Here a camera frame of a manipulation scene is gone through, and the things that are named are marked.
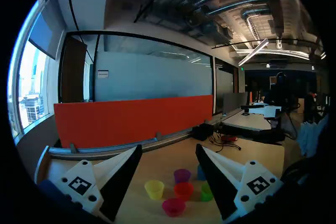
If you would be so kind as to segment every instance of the sign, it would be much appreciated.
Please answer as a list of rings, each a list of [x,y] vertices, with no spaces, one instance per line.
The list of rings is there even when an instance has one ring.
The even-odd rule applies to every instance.
[[[70,184],[69,187],[80,195],[84,195],[84,193],[90,188],[92,184],[80,177],[76,177]]]
[[[255,195],[258,195],[267,187],[269,187],[270,184],[263,177],[259,176],[258,178],[248,182],[247,186],[252,190]]]
[[[98,70],[98,78],[99,79],[108,78],[108,70]]]

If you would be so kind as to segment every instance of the orange panel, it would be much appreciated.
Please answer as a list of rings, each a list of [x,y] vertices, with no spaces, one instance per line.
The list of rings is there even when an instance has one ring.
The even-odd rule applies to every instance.
[[[213,96],[54,104],[62,146],[128,144],[194,127],[212,118]]]

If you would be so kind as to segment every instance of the door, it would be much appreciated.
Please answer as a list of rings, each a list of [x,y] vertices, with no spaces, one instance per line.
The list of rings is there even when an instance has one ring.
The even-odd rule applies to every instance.
[[[60,102],[83,101],[84,63],[87,45],[67,37],[61,68]]]
[[[223,111],[224,94],[233,91],[233,75],[216,68],[216,113]]]
[[[238,68],[234,68],[234,92],[238,91]]]

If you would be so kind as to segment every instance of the gray partition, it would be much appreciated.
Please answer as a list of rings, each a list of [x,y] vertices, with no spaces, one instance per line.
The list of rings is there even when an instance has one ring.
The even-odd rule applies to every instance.
[[[240,108],[247,103],[247,92],[244,93],[224,93],[223,113],[229,113],[236,108]]]
[[[223,111],[224,94],[233,92],[233,74],[216,68],[216,113]]]

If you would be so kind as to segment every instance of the pink cup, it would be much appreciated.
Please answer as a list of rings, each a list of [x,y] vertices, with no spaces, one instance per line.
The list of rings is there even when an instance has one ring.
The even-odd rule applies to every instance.
[[[162,203],[162,208],[169,217],[177,217],[183,213],[186,204],[181,199],[169,199]]]

